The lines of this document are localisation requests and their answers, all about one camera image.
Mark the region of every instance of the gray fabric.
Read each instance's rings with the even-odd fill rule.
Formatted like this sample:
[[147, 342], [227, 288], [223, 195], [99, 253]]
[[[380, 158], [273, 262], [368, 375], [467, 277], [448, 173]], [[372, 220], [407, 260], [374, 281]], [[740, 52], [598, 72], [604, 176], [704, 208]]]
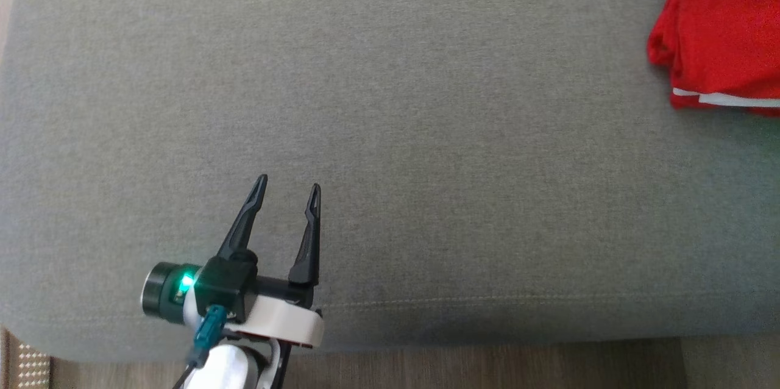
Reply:
[[662, 4], [17, 0], [0, 321], [180, 357], [144, 277], [211, 255], [266, 172], [265, 274], [322, 185], [329, 349], [778, 329], [780, 124], [669, 107]]

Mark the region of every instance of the white stripe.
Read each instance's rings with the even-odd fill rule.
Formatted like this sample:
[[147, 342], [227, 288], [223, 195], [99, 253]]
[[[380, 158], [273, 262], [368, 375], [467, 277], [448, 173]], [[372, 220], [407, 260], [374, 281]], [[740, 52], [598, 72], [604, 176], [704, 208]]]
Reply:
[[672, 93], [678, 96], [699, 96], [699, 102], [712, 105], [727, 105], [730, 107], [777, 107], [780, 108], [780, 99], [758, 99], [741, 98], [725, 93], [704, 93], [699, 94], [693, 91], [686, 91], [675, 87]]

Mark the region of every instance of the couch seam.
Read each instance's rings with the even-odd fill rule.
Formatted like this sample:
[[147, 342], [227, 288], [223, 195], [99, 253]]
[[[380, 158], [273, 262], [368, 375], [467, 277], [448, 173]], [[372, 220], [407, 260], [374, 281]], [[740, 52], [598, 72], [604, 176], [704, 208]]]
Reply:
[[[500, 305], [501, 303], [507, 303], [511, 301], [527, 301], [529, 304], [536, 303], [538, 305], [551, 305], [554, 301], [585, 301], [584, 303], [591, 302], [612, 302], [622, 299], [636, 299], [642, 298], [643, 300], [653, 298], [687, 298], [687, 297], [705, 297], [705, 298], [719, 298], [724, 295], [731, 294], [760, 294], [760, 293], [777, 293], [780, 289], [775, 288], [763, 288], [755, 290], [743, 290], [743, 291], [724, 291], [724, 290], [704, 290], [704, 291], [680, 291], [675, 293], [594, 293], [594, 294], [507, 294], [507, 295], [485, 295], [485, 296], [466, 296], [466, 297], [449, 297], [449, 298], [424, 298], [424, 299], [399, 299], [399, 300], [387, 300], [387, 301], [369, 301], [369, 302], [340, 302], [335, 304], [323, 304], [321, 308], [329, 309], [329, 312], [368, 312], [376, 311], [378, 309], [407, 309], [407, 308], [420, 308], [420, 307], [432, 307], [437, 305], [450, 305], [457, 307], [468, 307], [478, 305]], [[9, 308], [6, 305], [0, 304], [0, 309]], [[23, 322], [34, 325], [47, 325], [52, 322], [81, 322], [81, 323], [100, 323], [110, 324], [114, 322], [114, 319], [124, 319], [122, 323], [142, 323], [142, 320], [151, 320], [144, 315], [115, 315], [115, 316], [86, 316], [86, 317], [25, 317]]]
[[324, 304], [326, 308], [351, 308], [368, 307], [380, 305], [397, 304], [417, 304], [429, 302], [470, 302], [470, 301], [518, 301], [527, 299], [534, 300], [610, 300], [622, 298], [671, 298], [686, 296], [701, 296], [708, 294], [753, 294], [753, 293], [777, 293], [780, 289], [760, 288], [754, 290], [701, 290], [701, 291], [680, 291], [672, 293], [593, 293], [593, 294], [495, 294], [485, 296], [466, 296], [466, 297], [448, 297], [448, 298], [420, 298], [420, 299], [398, 299], [387, 301], [368, 301], [368, 302], [342, 302], [336, 304]]

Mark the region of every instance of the robotic arm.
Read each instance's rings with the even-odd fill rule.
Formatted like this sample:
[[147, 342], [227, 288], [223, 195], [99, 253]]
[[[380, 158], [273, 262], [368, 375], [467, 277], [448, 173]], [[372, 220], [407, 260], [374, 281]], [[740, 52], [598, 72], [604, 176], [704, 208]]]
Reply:
[[[322, 342], [322, 312], [311, 310], [319, 284], [320, 186], [311, 189], [303, 241], [282, 280], [258, 276], [257, 255], [247, 248], [267, 184], [266, 175], [257, 179], [205, 265], [160, 262], [147, 276], [144, 314], [196, 331], [174, 389], [281, 389], [293, 346], [315, 348]], [[267, 343], [271, 356], [234, 344], [215, 346], [223, 339]]]

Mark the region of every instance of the wooden floor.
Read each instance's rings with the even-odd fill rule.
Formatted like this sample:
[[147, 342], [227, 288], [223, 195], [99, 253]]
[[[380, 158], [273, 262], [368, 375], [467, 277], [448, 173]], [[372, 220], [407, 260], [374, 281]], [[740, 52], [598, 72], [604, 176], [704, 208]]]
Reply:
[[[157, 389], [180, 362], [54, 361], [55, 389]], [[504, 387], [778, 389], [780, 335], [427, 348], [295, 357], [285, 389], [496, 389]]]

